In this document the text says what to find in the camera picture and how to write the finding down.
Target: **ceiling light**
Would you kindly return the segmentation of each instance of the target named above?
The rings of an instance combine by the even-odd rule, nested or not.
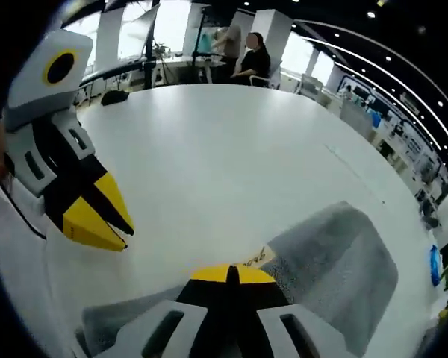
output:
[[[410,93],[412,96],[414,96],[414,97],[417,99],[417,101],[419,101],[419,102],[426,108],[426,110],[428,110],[428,112],[430,112],[430,114],[431,114],[433,117],[435,117],[436,122],[438,122],[438,124],[441,126],[441,128],[443,129],[443,131],[445,132],[445,134],[448,136],[448,129],[447,129],[447,127],[445,127],[445,125],[443,124],[443,122],[438,118],[438,116],[437,116],[436,113],[430,108],[430,106],[427,105],[426,102],[425,102],[425,101],[424,101],[424,100],[423,100],[417,93],[415,93],[415,91],[413,91],[410,87],[408,87],[406,84],[404,84],[403,82],[401,82],[401,80],[399,80],[398,78],[396,78],[395,76],[393,76],[389,71],[387,71],[386,69],[383,69],[382,67],[380,67],[379,65],[377,65],[377,64],[373,63],[372,61],[366,59],[365,57],[362,57],[362,56],[360,56],[359,54],[356,54],[355,52],[351,52],[351,51],[349,51],[349,50],[347,50],[347,49],[345,49],[345,48],[342,48],[342,47],[340,47],[340,46],[334,45],[334,44],[332,44],[332,43],[326,43],[325,41],[317,40],[317,39],[314,39],[314,38],[312,38],[312,37],[302,37],[302,38],[303,38],[304,40],[307,40],[307,41],[310,41],[310,42],[313,42],[313,43],[321,43],[321,44],[326,45],[326,46],[328,46],[328,47],[335,48],[336,50],[345,52],[345,53],[347,53],[347,54],[351,54],[352,56],[357,57],[358,59],[360,59],[360,60],[362,60],[362,61],[368,63],[369,65],[371,65],[371,66],[375,67],[376,69],[379,69],[380,71],[382,71],[383,73],[385,73],[388,77],[392,78],[392,79],[393,79],[394,81],[396,81],[400,86],[402,86],[403,88],[405,88],[405,90],[407,90],[408,93]],[[414,114],[413,114],[407,107],[405,107],[405,106],[403,106],[403,105],[402,105],[402,107],[403,107],[403,109],[407,110],[408,113],[411,113],[410,116],[414,116]],[[426,132],[427,134],[429,134],[429,137],[430,137],[430,138],[432,138],[431,134],[430,134],[427,130],[425,130],[425,132]],[[436,146],[437,146],[438,148],[440,148],[438,142],[437,142],[436,140],[434,140],[434,142],[435,142]]]
[[[418,117],[416,117],[414,115],[413,112],[411,112],[406,106],[403,105],[402,102],[400,102],[398,100],[398,98],[396,98],[394,95],[392,95],[390,92],[388,92],[385,88],[383,88],[382,86],[379,86],[378,84],[376,84],[375,82],[373,82],[372,80],[370,80],[368,77],[365,77],[364,75],[362,75],[361,73],[358,73],[356,71],[354,71],[353,69],[350,69],[349,67],[336,62],[335,63],[337,66],[342,67],[343,69],[346,69],[350,72],[356,73],[357,75],[359,75],[360,77],[362,77],[364,80],[366,80],[369,84],[372,84],[373,86],[375,86],[376,88],[378,88],[380,90],[380,92],[384,93],[385,95],[387,95],[388,97],[392,98],[396,103],[398,103],[408,114],[411,118],[413,118],[415,120],[416,123],[418,123],[419,126],[421,126],[421,128],[425,131],[426,135],[435,143],[436,148],[438,148],[439,150],[441,150],[440,145],[438,144],[437,140],[432,136],[432,134],[429,132],[429,130],[423,125],[422,122],[420,122],[420,120],[418,119]]]

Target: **yellow ring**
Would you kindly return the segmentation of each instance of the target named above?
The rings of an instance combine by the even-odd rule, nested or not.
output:
[[[71,48],[66,48],[63,51],[58,52],[54,57],[52,57],[52,59],[47,63],[45,70],[43,71],[43,82],[45,82],[45,84],[49,85],[49,86],[54,86],[56,84],[59,84],[62,80],[64,80],[66,78],[66,76],[68,76],[68,74],[66,74],[66,76],[61,80],[58,81],[56,84],[52,84],[51,82],[48,81],[48,72],[50,70],[50,68],[52,67],[53,63],[55,63],[55,61],[63,56],[64,54],[71,54],[73,56],[73,61],[76,61],[76,50],[71,49]]]

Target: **desk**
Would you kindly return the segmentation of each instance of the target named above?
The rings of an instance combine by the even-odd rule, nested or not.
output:
[[[365,357],[412,357],[435,299],[432,240],[396,172],[338,117],[303,96],[198,84],[135,92],[78,118],[116,178],[136,234],[118,254],[48,232],[53,296],[70,330],[85,307],[247,260],[284,230],[348,201],[371,219],[399,271]]]
[[[156,85],[156,77],[158,76],[158,70],[161,71],[161,75],[167,69],[177,69],[181,67],[191,67],[193,64],[192,56],[171,57],[164,60],[157,60],[156,67],[152,73],[152,87]],[[218,67],[223,65],[224,62],[211,60],[209,57],[197,57],[196,67],[204,68],[206,72],[206,78],[208,83],[212,84],[211,67]]]

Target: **black shirt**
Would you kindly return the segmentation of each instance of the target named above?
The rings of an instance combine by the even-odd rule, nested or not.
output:
[[[270,56],[265,47],[261,47],[257,51],[247,52],[240,67],[242,72],[253,69],[257,72],[257,76],[269,78]]]

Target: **person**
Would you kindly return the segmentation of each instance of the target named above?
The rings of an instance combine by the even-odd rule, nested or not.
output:
[[[352,87],[348,84],[343,89],[338,91],[338,94],[341,98],[346,99],[347,101],[352,100],[353,92]]]
[[[222,50],[223,53],[221,61],[224,62],[224,66],[221,66],[220,76],[222,78],[229,78],[234,73],[237,60],[240,56],[240,26],[231,25],[225,33],[223,29],[219,29],[215,36],[218,40],[212,47],[218,51]]]
[[[250,76],[269,78],[270,56],[264,44],[264,38],[258,32],[250,33],[246,38],[246,45],[250,49],[244,57],[240,68],[231,76],[229,84],[250,86]],[[255,85],[265,83],[256,81]]]

